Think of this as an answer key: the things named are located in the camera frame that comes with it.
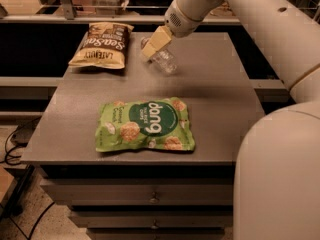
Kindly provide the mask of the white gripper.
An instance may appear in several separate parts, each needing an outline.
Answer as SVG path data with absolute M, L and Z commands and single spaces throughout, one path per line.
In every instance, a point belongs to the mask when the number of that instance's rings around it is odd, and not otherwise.
M 211 10 L 223 0 L 173 0 L 159 26 L 150 38 L 141 40 L 141 59 L 149 61 L 172 41 L 172 34 L 183 38 L 194 32 Z

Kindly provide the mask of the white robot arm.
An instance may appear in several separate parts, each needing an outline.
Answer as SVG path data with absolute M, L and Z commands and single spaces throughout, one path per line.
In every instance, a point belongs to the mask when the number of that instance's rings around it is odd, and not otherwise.
M 294 100 L 256 122 L 235 169 L 233 240 L 320 240 L 320 25 L 287 0 L 173 0 L 150 58 L 227 2 Z

